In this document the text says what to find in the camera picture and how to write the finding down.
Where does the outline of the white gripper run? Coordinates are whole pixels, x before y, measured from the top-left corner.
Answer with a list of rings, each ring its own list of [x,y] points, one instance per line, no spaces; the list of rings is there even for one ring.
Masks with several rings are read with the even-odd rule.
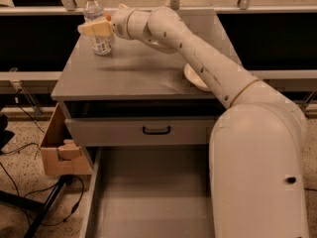
[[[110,37],[113,33],[122,39],[132,40],[128,25],[129,19],[135,12],[134,8],[128,7],[126,4],[120,3],[119,9],[112,15],[112,24],[107,20],[86,22],[77,27],[78,32],[84,36],[101,36]]]

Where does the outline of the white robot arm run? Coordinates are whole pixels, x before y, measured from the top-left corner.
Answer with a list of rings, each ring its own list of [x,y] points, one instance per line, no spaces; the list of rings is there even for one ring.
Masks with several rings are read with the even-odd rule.
[[[300,164],[307,122],[293,101],[193,34],[168,7],[122,7],[78,31],[175,50],[225,107],[209,141],[216,238],[309,238]]]

